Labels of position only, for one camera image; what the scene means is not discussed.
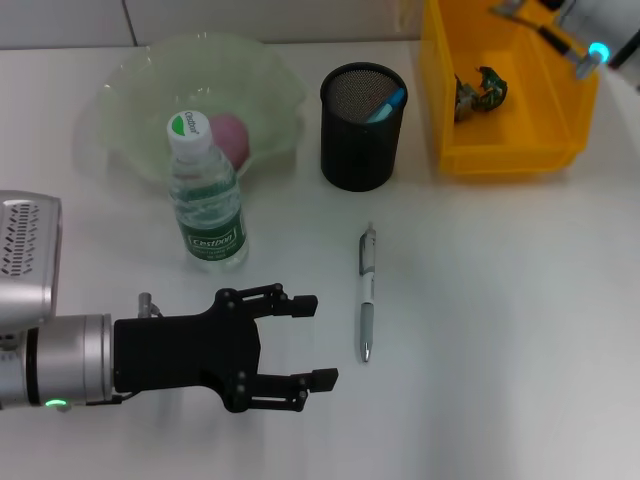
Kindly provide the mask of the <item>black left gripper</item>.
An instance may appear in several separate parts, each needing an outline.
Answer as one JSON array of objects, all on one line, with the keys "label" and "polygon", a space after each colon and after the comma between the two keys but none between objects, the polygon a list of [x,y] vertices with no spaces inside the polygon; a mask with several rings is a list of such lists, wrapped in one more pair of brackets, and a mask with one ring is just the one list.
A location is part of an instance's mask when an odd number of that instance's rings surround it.
[{"label": "black left gripper", "polygon": [[257,375],[261,345],[254,319],[313,317],[317,307],[315,295],[289,297],[275,283],[220,290],[199,314],[117,320],[113,387],[119,393],[205,387],[232,413],[301,412],[311,393],[334,389],[338,369]]}]

